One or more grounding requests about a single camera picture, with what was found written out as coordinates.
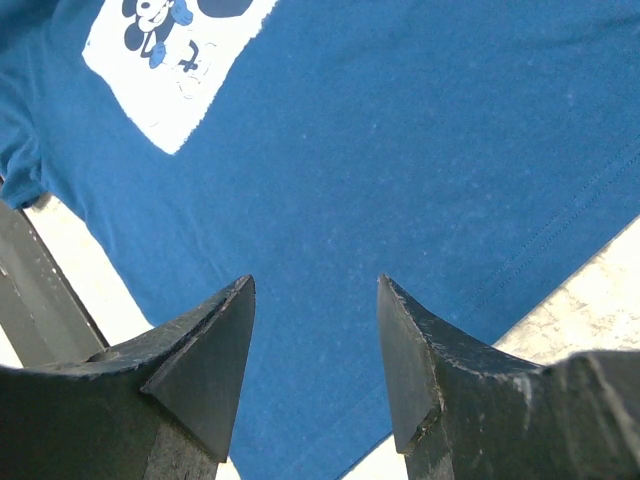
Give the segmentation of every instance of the cartoon mouse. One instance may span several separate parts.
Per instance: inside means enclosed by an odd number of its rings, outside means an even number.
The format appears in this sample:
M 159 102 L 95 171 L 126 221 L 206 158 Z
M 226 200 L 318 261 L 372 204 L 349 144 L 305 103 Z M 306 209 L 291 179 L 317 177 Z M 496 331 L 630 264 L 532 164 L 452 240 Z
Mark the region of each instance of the cartoon mouse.
M 198 0 L 200 11 L 210 18 L 230 18 L 243 15 L 253 0 Z M 135 16 L 134 22 L 124 33 L 124 43 L 132 52 L 142 49 L 140 56 L 149 59 L 149 66 L 157 68 L 167 55 L 166 41 L 174 25 L 188 26 L 193 22 L 193 12 L 186 0 L 123 0 L 122 15 Z M 198 46 L 190 41 L 191 58 L 179 65 L 184 72 L 198 68 Z
M 165 41 L 173 26 L 187 26 L 193 13 L 186 0 L 123 0 L 122 14 L 135 21 L 124 33 L 124 44 L 132 52 L 142 48 L 140 55 L 149 59 L 151 68 L 158 67 L 167 55 Z

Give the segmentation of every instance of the white print patch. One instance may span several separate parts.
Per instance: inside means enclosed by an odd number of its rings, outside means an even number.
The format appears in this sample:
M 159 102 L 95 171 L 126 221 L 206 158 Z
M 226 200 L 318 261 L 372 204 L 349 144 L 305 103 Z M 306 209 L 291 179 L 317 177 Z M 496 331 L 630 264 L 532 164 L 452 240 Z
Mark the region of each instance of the white print patch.
M 169 154 L 187 141 L 277 0 L 105 0 L 82 56 Z

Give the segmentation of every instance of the t-shirt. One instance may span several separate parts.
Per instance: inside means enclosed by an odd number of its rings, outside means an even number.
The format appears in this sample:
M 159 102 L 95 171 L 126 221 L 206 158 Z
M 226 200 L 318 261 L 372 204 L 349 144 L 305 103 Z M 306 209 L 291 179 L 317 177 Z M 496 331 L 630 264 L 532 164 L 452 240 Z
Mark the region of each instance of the t-shirt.
M 4 0 L 2 198 L 82 218 L 154 325 L 237 277 L 231 455 L 390 432 L 376 279 L 493 342 L 640 213 L 640 4 Z

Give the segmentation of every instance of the concrete ground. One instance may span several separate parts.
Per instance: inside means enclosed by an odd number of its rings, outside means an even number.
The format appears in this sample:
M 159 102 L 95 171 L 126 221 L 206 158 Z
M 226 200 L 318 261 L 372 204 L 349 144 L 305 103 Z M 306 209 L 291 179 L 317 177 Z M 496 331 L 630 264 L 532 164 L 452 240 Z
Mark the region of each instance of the concrete ground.
M 69 282 L 111 344 L 150 328 L 84 224 L 60 202 L 28 212 Z M 640 217 L 513 327 L 496 346 L 537 363 L 587 349 L 640 349 Z M 20 367 L 0 328 L 0 363 Z M 240 478 L 232 463 L 220 480 Z M 348 480 L 403 480 L 404 463 L 385 441 Z

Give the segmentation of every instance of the blue fabric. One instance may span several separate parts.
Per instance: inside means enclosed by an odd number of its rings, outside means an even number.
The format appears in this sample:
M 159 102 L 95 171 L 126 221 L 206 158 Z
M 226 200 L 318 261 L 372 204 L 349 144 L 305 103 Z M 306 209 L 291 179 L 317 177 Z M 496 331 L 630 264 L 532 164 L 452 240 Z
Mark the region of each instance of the blue fabric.
M 635 1 L 281 0 L 175 155 L 81 57 L 100 4 L 0 53 L 3 198 L 61 198 L 156 325 L 255 276 L 244 479 L 390 432 L 380 272 L 491 343 L 640 213 Z

